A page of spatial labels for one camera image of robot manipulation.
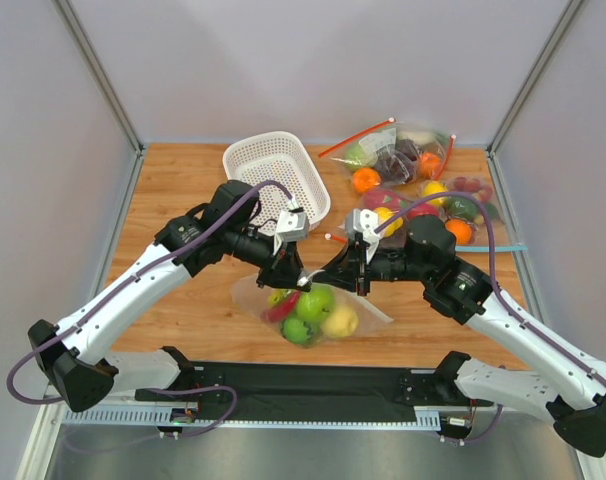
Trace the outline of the red fake chili pepper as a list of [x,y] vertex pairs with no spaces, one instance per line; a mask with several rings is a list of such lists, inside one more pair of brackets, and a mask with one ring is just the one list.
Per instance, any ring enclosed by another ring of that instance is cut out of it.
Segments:
[[301,296],[298,290],[292,290],[291,295],[281,304],[264,310],[261,314],[261,319],[267,323],[279,323],[283,321],[296,307],[296,304]]

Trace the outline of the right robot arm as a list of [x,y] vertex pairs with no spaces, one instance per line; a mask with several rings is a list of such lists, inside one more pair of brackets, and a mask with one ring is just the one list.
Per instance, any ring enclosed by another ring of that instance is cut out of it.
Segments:
[[438,313],[494,340],[529,366],[501,370],[467,354],[440,364],[446,380],[465,397],[531,415],[553,427],[576,450],[606,453],[606,362],[550,330],[525,311],[497,281],[458,257],[455,237],[435,216],[408,224],[400,248],[381,248],[369,213],[348,226],[341,252],[311,276],[314,283],[365,296],[374,281],[418,281]]

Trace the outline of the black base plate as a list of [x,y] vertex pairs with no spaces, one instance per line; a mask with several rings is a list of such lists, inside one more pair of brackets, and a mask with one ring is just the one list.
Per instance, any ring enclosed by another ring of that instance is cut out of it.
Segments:
[[250,422],[406,422],[417,407],[490,404],[432,370],[386,367],[195,362],[171,388],[219,385],[237,393],[230,418]]

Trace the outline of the clear dotted zip bag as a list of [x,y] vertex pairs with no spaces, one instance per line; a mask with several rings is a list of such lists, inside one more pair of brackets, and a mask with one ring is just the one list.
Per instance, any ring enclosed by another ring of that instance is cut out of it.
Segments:
[[234,284],[231,296],[245,313],[301,348],[370,335],[392,323],[368,300],[319,283],[307,292],[261,288],[251,275]]

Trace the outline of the green fake fruit black stripe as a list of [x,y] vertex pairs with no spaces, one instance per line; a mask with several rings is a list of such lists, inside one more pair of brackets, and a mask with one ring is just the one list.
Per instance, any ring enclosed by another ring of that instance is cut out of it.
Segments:
[[296,316],[286,318],[280,326],[282,337],[298,346],[309,346],[319,334],[319,326]]

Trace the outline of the middle zip bag red seal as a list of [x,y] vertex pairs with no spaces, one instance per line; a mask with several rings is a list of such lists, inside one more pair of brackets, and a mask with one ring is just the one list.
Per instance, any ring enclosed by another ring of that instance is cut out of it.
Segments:
[[[380,220],[383,221],[418,200],[418,194],[407,194],[392,189],[376,187],[360,197],[358,207],[374,211]],[[379,247],[387,249],[402,247],[409,222],[415,217],[426,215],[434,216],[440,220],[444,218],[440,207],[430,203],[418,205],[402,216],[401,220],[396,220],[388,228],[384,237],[380,240]]]

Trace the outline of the white perforated plastic basket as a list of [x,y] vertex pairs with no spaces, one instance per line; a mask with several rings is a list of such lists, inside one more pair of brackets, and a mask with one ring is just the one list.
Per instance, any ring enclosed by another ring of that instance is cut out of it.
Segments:
[[222,164],[226,176],[255,186],[266,180],[282,184],[303,208],[310,228],[328,214],[330,195],[303,143],[294,134],[274,131],[231,144]]

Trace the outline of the loose orange fake fruit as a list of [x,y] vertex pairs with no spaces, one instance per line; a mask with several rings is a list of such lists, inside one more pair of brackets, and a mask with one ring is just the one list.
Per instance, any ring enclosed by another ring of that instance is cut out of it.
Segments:
[[351,183],[356,193],[363,195],[381,185],[381,177],[373,168],[357,169],[351,177]]

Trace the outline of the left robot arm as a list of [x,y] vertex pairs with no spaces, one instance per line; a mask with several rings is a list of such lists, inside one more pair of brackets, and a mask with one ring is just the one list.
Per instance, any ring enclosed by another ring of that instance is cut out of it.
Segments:
[[184,361],[176,349],[163,347],[129,366],[112,345],[158,300],[226,256],[256,267],[262,285],[302,286],[297,242],[307,235],[309,220],[287,194],[274,234],[261,233],[253,220],[265,186],[281,185],[219,185],[210,201],[169,220],[137,261],[85,306],[57,323],[39,320],[29,328],[33,357],[58,400],[83,412],[113,392],[175,387]]

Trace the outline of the zip bag red seal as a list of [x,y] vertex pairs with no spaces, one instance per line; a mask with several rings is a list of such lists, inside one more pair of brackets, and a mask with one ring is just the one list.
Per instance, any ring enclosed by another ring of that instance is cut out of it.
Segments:
[[403,185],[437,180],[452,154],[456,136],[389,118],[322,151],[319,156],[343,165],[353,174],[376,171],[382,183]]
[[[376,187],[360,197],[358,207],[374,211],[380,220],[383,221],[418,200],[418,194],[407,194],[392,189]],[[387,249],[402,247],[409,222],[415,217],[426,215],[434,216],[440,220],[444,218],[440,207],[430,203],[418,205],[402,216],[401,220],[396,220],[388,228],[384,237],[380,240],[379,247]]]

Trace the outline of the yellow fake banana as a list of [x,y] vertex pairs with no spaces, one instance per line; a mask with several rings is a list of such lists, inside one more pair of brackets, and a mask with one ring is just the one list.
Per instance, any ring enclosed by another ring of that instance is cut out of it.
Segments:
[[267,299],[268,306],[272,308],[281,304],[291,295],[291,293],[291,289],[274,289]]

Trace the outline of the yellow fake pear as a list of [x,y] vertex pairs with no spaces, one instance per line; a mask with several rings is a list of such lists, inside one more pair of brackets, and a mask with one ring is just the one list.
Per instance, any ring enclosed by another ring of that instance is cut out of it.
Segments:
[[321,325],[323,334],[327,337],[340,339],[351,336],[359,325],[359,317],[354,309],[347,304],[338,305],[327,316]]

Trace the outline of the right zip bag blue seal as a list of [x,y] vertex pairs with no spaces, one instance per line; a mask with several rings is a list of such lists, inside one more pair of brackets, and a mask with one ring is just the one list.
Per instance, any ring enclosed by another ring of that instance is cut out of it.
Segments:
[[474,176],[457,176],[445,180],[426,180],[417,189],[420,197],[445,191],[460,192],[471,197],[448,196],[429,202],[442,209],[442,220],[455,235],[458,251],[486,253],[490,246],[488,226],[493,230],[497,252],[526,250],[523,243],[510,238],[503,209],[491,182]]

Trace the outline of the green fake apple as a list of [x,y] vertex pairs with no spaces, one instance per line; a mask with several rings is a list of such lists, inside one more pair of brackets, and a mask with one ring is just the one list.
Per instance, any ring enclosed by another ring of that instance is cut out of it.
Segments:
[[327,318],[335,306],[332,289],[323,284],[314,284],[309,292],[301,294],[295,313],[302,320],[319,324]]

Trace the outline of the back zip bag red seal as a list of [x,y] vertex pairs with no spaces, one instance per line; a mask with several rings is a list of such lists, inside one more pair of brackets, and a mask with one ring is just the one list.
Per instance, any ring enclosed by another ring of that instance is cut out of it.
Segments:
[[456,136],[389,118],[322,151],[319,156],[343,165],[353,174],[376,171],[382,183],[403,185],[437,180],[452,154]]

